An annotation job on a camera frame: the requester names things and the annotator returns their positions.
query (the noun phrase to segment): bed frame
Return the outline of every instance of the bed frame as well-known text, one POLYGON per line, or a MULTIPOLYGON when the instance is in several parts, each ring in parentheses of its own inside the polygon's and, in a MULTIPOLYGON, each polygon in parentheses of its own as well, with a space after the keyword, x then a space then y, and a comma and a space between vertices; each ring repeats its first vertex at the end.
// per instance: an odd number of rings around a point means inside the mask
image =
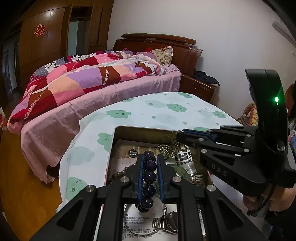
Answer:
POLYGON ((147 48, 159 49, 168 45, 173 47, 172 64, 176 65, 181 73, 192 76, 196 63, 202 53, 196 48, 196 40, 166 34, 123 34, 124 39, 116 40, 113 50, 122 51, 127 48, 133 52, 144 51, 147 48))

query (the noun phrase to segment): colorful duvet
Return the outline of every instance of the colorful duvet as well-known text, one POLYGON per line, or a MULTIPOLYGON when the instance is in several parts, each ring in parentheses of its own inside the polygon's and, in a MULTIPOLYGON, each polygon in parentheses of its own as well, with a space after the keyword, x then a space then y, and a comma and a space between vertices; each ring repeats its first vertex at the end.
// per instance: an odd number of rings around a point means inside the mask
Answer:
POLYGON ((25 121, 88 92, 145 75, 165 73, 164 67, 143 54, 100 51, 56 60, 31 76, 7 127, 10 132, 18 133, 25 121))

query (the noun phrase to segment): watch face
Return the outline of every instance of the watch face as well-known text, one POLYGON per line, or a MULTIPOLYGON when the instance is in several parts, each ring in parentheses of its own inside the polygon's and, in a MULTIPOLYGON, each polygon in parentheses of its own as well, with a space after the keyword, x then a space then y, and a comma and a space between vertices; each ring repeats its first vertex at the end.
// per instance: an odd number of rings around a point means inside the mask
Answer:
POLYGON ((165 216, 167 227, 172 233, 178 233, 178 214, 177 212, 170 212, 165 216))

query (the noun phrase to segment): pink bed sheet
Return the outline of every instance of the pink bed sheet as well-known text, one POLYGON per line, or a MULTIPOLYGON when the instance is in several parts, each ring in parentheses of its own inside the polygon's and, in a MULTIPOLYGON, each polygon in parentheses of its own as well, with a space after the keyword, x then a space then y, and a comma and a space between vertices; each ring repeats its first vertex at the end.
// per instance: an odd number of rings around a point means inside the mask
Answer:
POLYGON ((87 93, 27 122, 21 131, 21 149, 33 173, 45 183, 79 132, 79 120, 104 106, 159 92, 179 91, 181 73, 170 66, 165 75, 144 76, 87 93))

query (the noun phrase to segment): bead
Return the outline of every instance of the bead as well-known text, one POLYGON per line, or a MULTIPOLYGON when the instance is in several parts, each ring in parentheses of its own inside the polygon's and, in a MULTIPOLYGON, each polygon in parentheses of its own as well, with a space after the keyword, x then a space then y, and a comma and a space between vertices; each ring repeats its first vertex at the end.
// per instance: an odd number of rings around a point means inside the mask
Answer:
POLYGON ((151 154, 147 154, 145 157, 144 157, 144 162, 146 161, 155 161, 155 156, 154 155, 151 155, 151 154))
POLYGON ((149 150, 144 151, 143 155, 146 156, 147 154, 154 155, 154 153, 152 151, 149 151, 149 150))
POLYGON ((147 184, 142 189, 143 195, 147 197, 153 197, 156 193, 156 189, 153 185, 147 184))
POLYGON ((146 172, 143 179, 146 183, 152 184, 156 181, 156 174, 154 172, 146 172))
POLYGON ((146 212, 149 211, 149 208, 145 209, 145 208, 142 208, 141 205, 138 205, 138 210, 139 210, 140 213, 146 213, 146 212))
POLYGON ((156 163, 154 162, 154 161, 146 161, 146 162, 144 162, 144 168, 145 168, 145 170, 146 171, 155 171, 156 170, 156 168, 157 168, 157 165, 156 165, 156 163))
POLYGON ((150 197, 142 197, 141 201, 140 201, 140 206, 142 208, 145 208, 145 209, 151 208, 153 206, 152 198, 150 198, 150 197))

